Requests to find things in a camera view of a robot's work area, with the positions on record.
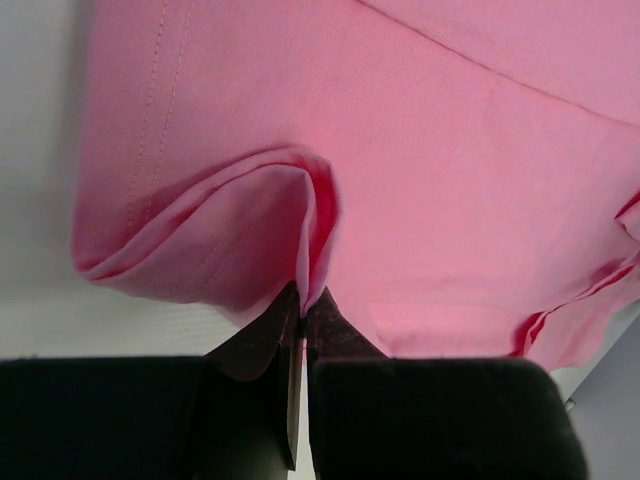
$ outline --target folded fabric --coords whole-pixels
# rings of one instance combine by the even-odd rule
[[[586,362],[640,297],[640,3],[96,2],[73,258],[400,357]]]

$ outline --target pink fabric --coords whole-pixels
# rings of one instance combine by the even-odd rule
[[[328,283],[391,355],[584,363],[640,296],[639,22],[635,0],[98,1],[76,268],[241,324]]]

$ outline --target pink garment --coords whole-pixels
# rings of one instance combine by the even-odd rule
[[[241,324],[328,283],[391,355],[583,364],[640,297],[639,25],[636,0],[98,1],[76,268]]]

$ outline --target pink cloth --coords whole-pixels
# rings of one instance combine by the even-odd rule
[[[241,324],[328,283],[391,355],[582,364],[640,296],[639,25],[635,0],[98,1],[76,268]]]

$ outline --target crumpled pink fabric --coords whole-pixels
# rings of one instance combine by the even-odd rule
[[[96,2],[73,258],[389,355],[583,364],[640,297],[635,0]]]

